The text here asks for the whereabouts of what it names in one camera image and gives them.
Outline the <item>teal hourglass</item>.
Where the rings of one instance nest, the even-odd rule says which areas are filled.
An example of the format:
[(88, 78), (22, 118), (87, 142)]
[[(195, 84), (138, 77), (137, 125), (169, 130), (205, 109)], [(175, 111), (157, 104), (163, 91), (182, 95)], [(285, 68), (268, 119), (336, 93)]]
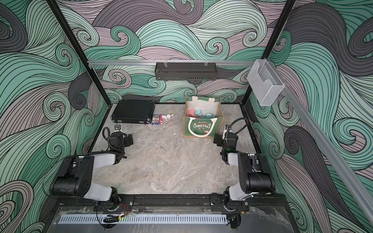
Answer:
[(211, 114), (211, 113), (206, 113), (206, 115), (205, 115), (205, 118), (207, 118), (207, 119), (212, 119), (213, 117), (214, 117), (214, 115)]
[(196, 117), (201, 117), (202, 116), (201, 109), (196, 109), (195, 112), (194, 112), (194, 114), (195, 114)]

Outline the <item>pink hourglass front alone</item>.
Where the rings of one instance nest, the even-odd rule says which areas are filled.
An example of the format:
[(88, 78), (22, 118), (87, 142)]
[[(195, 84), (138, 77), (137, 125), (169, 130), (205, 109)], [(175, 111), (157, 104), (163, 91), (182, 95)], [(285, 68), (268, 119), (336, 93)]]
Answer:
[(187, 117), (195, 117), (195, 110), (194, 109), (189, 109), (187, 111)]

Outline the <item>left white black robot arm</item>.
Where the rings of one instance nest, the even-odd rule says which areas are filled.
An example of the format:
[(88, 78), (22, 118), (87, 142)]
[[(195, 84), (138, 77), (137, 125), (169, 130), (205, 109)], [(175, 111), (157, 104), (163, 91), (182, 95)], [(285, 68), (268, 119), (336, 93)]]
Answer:
[(69, 156), (63, 159), (49, 192), (58, 198), (83, 198), (112, 204), (110, 211), (118, 209), (120, 197), (114, 187), (103, 186), (92, 181), (96, 169), (116, 165), (126, 158), (124, 149), (133, 145), (133, 136), (120, 130), (108, 138), (109, 149), (86, 156)]

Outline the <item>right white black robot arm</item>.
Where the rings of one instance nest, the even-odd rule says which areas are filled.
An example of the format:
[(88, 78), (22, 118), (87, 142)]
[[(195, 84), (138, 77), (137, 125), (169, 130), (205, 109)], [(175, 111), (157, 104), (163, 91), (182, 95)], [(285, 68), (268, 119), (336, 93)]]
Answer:
[(260, 154), (236, 151), (239, 137), (233, 133), (215, 135), (213, 143), (221, 147), (221, 158), (230, 166), (235, 166), (239, 171), (239, 181), (234, 186), (229, 186), (223, 193), (225, 206), (234, 202), (243, 202), (249, 197), (258, 194), (273, 193), (275, 184), (272, 181), (270, 170), (262, 164), (261, 159), (267, 162)]

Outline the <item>green jute Christmas canvas bag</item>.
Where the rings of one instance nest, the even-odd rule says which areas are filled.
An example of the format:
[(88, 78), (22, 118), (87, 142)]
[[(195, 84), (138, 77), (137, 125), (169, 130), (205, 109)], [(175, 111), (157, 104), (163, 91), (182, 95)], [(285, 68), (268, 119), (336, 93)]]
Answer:
[[(201, 109), (201, 117), (187, 117), (189, 109)], [(212, 119), (205, 118), (206, 113), (214, 115)], [(224, 122), (219, 98), (192, 96), (186, 98), (184, 121), (184, 137), (213, 138)]]

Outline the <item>black hard carrying case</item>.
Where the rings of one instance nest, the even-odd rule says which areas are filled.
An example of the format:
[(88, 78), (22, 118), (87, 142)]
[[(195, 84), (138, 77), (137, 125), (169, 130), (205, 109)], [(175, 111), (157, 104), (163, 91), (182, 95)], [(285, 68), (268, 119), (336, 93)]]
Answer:
[(111, 120), (114, 123), (149, 124), (155, 109), (154, 101), (121, 100), (117, 103)]

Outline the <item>blue playing card box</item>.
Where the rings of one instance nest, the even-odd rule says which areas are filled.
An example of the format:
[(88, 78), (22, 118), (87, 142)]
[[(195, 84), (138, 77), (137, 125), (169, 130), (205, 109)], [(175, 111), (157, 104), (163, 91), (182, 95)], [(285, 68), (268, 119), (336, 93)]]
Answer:
[(151, 125), (161, 125), (162, 124), (162, 115), (154, 114), (152, 117)]

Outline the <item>white rabbit figurine pink base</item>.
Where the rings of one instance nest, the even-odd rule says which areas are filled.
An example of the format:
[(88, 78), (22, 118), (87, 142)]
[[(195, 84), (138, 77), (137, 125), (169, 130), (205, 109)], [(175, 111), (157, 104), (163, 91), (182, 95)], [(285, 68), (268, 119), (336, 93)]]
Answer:
[(160, 124), (163, 124), (165, 121), (168, 121), (173, 117), (174, 117), (174, 114), (160, 115)]

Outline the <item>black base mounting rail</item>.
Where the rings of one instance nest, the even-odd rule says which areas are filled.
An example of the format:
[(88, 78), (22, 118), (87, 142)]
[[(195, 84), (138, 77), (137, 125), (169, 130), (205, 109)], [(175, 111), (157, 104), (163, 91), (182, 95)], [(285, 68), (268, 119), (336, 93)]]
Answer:
[(241, 213), (251, 208), (258, 208), (265, 213), (274, 210), (290, 211), (284, 195), (264, 194), (246, 198), (244, 201), (228, 201), (223, 194), (130, 194), (119, 195), (121, 204), (116, 208), (113, 203), (77, 199), (60, 201), (53, 211), (58, 210), (84, 210), (102, 213), (142, 213), (150, 210), (191, 210), (196, 208), (203, 212)]

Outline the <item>clear acrylic wall bin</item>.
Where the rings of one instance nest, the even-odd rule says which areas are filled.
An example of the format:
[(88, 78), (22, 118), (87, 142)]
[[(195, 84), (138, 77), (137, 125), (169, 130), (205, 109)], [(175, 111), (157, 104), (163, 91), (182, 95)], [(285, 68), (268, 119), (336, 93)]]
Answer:
[(255, 60), (247, 80), (260, 106), (271, 106), (285, 87), (276, 66), (267, 59)]

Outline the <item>black perforated wall tray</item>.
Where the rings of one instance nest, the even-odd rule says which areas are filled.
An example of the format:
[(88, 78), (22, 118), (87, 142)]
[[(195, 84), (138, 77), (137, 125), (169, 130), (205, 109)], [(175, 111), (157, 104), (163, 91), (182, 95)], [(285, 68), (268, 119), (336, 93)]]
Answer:
[(161, 81), (215, 80), (218, 70), (208, 62), (160, 62), (155, 65), (155, 77)]

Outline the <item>aluminium rail on back wall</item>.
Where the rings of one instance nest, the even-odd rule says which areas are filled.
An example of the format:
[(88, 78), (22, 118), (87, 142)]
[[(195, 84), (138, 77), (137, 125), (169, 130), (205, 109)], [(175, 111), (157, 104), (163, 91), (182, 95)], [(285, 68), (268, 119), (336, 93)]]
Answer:
[(217, 66), (252, 66), (253, 61), (240, 61), (240, 60), (104, 60), (95, 59), (87, 61), (90, 66), (155, 66), (157, 63), (215, 63)]

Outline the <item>aluminium rail on wall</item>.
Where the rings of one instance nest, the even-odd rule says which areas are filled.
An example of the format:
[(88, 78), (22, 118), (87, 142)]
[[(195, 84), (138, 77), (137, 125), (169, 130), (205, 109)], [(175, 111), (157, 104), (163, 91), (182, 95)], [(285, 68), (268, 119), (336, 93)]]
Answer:
[(338, 151), (329, 137), (322, 130), (320, 125), (309, 112), (309, 105), (305, 88), (301, 84), (300, 87), (293, 87), (289, 81), (276, 67), (273, 62), (269, 61), (270, 68), (275, 72), (278, 80), (284, 86), (282, 92), (287, 97), (293, 109), (297, 112), (300, 119), (304, 122), (310, 135), (315, 140), (321, 152), (327, 157), (330, 164), (342, 179), (347, 189), (350, 191), (360, 209), (370, 222), (373, 222), (373, 197), (369, 190), (362, 183), (360, 178), (350, 168), (344, 160), (342, 154)]
[(155, 66), (157, 63), (215, 63), (217, 66), (252, 66), (253, 61), (240, 61), (240, 60), (104, 60), (95, 59), (87, 61), (90, 66)]

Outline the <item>aluminium rail on right wall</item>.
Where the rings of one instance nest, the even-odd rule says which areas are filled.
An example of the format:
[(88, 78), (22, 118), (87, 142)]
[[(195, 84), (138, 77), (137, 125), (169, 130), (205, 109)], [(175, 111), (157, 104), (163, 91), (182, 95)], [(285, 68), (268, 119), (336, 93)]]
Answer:
[(305, 88), (301, 84), (300, 87), (293, 87), (289, 81), (276, 67), (273, 62), (269, 61), (270, 68), (275, 72), (278, 80), (284, 86), (282, 92), (287, 97), (293, 109), (297, 112), (300, 119), (304, 122), (310, 135), (315, 140), (321, 152), (327, 157), (330, 164), (342, 179), (347, 189), (350, 191), (360, 209), (370, 222), (373, 222), (373, 197), (369, 190), (362, 183), (360, 178), (350, 168), (344, 160), (342, 154), (338, 151), (329, 137), (322, 130), (320, 125), (309, 112), (309, 105)]

